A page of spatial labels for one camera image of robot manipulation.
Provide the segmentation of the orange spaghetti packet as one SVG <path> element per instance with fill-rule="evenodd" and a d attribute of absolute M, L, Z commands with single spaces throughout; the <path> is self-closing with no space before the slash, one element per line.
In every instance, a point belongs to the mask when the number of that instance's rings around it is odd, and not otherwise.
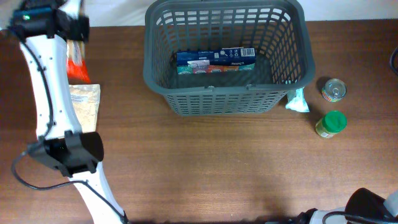
<path fill-rule="evenodd" d="M 67 76 L 91 83 L 85 61 L 85 43 L 82 41 L 67 40 Z"/>

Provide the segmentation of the clear bag of grains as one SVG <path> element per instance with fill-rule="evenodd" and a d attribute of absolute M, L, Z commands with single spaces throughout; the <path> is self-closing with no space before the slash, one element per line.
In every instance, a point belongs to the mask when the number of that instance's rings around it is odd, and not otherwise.
<path fill-rule="evenodd" d="M 69 85 L 73 108 L 84 133 L 96 131 L 101 89 L 99 84 Z"/>

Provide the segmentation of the blue pasta box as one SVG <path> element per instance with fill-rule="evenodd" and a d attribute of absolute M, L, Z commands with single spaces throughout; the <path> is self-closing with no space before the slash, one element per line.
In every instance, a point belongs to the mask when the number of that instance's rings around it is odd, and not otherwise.
<path fill-rule="evenodd" d="M 181 51 L 176 53 L 177 73 L 188 75 L 253 70 L 256 58 L 256 50 L 253 47 Z"/>

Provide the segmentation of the grey plastic shopping basket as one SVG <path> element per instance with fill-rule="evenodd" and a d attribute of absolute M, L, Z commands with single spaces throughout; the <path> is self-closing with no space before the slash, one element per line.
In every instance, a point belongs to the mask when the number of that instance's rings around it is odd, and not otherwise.
<path fill-rule="evenodd" d="M 296 0 L 156 1 L 145 25 L 144 81 L 182 116 L 263 113 L 315 75 Z"/>

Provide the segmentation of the small tin can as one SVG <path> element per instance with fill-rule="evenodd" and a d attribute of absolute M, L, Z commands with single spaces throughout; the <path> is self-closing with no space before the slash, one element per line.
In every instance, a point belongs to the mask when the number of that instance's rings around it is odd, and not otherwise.
<path fill-rule="evenodd" d="M 346 84 L 337 78 L 329 79 L 322 88 L 322 96 L 332 103 L 342 100 L 346 93 Z"/>

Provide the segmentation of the green lid glass jar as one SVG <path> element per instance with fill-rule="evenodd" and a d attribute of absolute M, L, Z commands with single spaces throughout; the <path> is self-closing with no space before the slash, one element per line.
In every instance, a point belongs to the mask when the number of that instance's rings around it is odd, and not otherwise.
<path fill-rule="evenodd" d="M 340 111 L 329 111 L 315 125 L 315 131 L 323 138 L 332 138 L 347 126 L 346 116 Z"/>

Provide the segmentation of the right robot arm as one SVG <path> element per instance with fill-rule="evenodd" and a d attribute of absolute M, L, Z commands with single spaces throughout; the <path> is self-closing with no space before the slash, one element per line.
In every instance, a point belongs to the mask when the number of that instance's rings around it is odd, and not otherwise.
<path fill-rule="evenodd" d="M 313 208 L 289 220 L 294 224 L 397 224 L 397 192 L 383 198 L 360 188 L 344 207 L 333 210 Z"/>

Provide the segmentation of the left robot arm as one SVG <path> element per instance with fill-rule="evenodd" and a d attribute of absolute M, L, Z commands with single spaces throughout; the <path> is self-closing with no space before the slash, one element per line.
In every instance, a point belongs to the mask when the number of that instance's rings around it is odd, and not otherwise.
<path fill-rule="evenodd" d="M 59 171 L 74 185 L 95 223 L 128 223 L 103 171 L 104 149 L 97 132 L 84 133 L 72 104 L 67 78 L 67 42 L 86 42 L 90 34 L 83 1 L 21 1 L 8 31 L 20 42 L 27 62 L 37 111 L 37 141 L 13 160 L 11 171 L 23 185 L 39 190 L 16 172 L 17 163 L 30 156 Z"/>

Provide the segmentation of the light green crumpled packet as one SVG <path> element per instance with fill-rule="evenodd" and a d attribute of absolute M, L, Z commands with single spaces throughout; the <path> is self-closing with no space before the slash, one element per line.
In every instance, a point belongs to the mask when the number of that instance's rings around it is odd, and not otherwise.
<path fill-rule="evenodd" d="M 293 110 L 299 113 L 309 113 L 310 109 L 304 97 L 304 88 L 296 90 L 289 90 L 286 94 L 287 104 L 285 106 L 288 110 Z"/>

